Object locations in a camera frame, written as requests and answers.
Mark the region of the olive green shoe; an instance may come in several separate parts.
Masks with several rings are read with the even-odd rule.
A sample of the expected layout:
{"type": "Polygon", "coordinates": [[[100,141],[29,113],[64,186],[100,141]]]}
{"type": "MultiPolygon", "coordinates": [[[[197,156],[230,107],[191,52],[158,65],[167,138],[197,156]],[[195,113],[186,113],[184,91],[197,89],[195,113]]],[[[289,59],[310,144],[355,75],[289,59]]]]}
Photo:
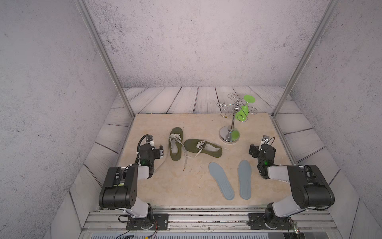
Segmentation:
{"type": "Polygon", "coordinates": [[[173,161],[179,161],[182,156],[185,157],[183,170],[187,167],[189,156],[187,155],[186,148],[183,144],[184,132],[180,127],[175,127],[171,130],[168,137],[169,154],[173,161]]]}
{"type": "Polygon", "coordinates": [[[187,139],[184,142],[185,150],[194,153],[195,156],[204,153],[215,158],[220,158],[223,148],[217,144],[202,139],[187,139]]]}

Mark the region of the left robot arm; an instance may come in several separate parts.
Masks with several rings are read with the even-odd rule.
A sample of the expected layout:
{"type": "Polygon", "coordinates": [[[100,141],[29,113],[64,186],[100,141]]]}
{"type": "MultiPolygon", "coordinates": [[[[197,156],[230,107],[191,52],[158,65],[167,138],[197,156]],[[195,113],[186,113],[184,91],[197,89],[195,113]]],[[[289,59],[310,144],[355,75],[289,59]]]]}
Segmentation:
{"type": "Polygon", "coordinates": [[[152,206],[138,197],[138,181],[150,179],[155,171],[155,160],[163,157],[162,145],[156,148],[153,136],[144,135],[137,146],[134,163],[122,168],[110,167],[99,198],[103,209],[121,209],[133,229],[149,230],[154,226],[152,206]]]}

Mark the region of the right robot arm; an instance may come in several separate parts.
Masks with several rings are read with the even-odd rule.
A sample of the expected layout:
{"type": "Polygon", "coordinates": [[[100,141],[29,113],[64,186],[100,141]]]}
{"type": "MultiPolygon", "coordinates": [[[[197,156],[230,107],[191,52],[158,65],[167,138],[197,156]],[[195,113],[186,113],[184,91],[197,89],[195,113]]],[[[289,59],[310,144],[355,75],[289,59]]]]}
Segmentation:
{"type": "Polygon", "coordinates": [[[316,165],[275,165],[276,149],[268,136],[261,144],[250,145],[249,154],[258,160],[259,174],[266,180],[277,180],[290,185],[291,195],[269,203],[261,220],[271,230],[284,223],[291,224],[291,216],[307,209],[322,211],[335,203],[335,195],[316,165]]]}

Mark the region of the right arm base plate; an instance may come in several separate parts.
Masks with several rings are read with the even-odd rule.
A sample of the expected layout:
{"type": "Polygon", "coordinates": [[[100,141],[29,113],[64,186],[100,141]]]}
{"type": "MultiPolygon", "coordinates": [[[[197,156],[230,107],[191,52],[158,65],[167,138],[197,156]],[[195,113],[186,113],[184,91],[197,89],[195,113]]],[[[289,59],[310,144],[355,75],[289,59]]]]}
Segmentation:
{"type": "Polygon", "coordinates": [[[264,213],[249,213],[247,225],[252,230],[288,230],[292,228],[291,218],[267,216],[264,213]]]}

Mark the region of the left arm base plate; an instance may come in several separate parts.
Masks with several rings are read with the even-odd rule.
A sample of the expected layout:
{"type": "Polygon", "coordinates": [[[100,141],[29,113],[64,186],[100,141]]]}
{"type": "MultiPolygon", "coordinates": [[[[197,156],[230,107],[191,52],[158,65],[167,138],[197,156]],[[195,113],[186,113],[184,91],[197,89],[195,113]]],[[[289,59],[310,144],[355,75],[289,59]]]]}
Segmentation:
{"type": "Polygon", "coordinates": [[[169,214],[151,214],[147,217],[134,219],[129,218],[126,229],[129,231],[166,231],[168,229],[169,214]]]}

